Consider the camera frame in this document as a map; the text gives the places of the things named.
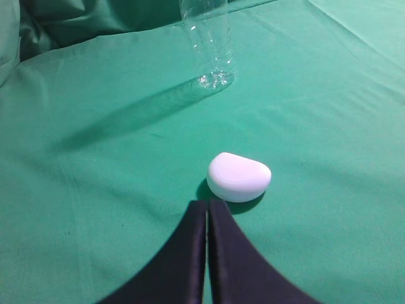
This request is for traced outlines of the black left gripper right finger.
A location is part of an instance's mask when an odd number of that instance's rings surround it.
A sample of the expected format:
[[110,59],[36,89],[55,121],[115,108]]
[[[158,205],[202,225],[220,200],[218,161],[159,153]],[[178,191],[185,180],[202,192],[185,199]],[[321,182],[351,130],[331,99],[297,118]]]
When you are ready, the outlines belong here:
[[213,303],[318,303],[264,259],[221,200],[208,206],[208,265]]

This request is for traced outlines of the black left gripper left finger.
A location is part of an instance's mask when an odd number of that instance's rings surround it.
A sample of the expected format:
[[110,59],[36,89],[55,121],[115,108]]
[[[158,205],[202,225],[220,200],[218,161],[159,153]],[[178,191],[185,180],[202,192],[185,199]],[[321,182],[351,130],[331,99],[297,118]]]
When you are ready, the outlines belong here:
[[206,202],[189,203],[157,254],[101,303],[202,303],[206,266]]

